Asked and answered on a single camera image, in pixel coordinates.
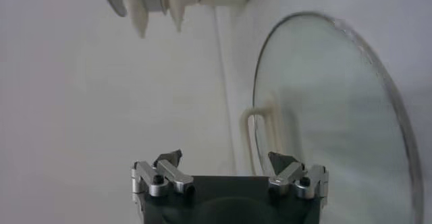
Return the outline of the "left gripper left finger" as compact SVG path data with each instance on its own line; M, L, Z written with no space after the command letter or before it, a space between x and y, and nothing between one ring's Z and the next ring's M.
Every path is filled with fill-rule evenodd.
M182 158L180 149L160 154L153 163L136 161L131 168L132 193L148 193L152 197L175 193L186 194L194 189L194 178L178 169Z

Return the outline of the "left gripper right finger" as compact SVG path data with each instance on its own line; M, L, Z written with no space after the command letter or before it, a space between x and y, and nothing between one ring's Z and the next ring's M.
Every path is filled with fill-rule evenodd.
M327 200L328 170L325 166L313 165L307 169L294 157L276 152L269 152L268 157L275 172L268 179L269 188L277 195L285 196L293 190L300 199Z

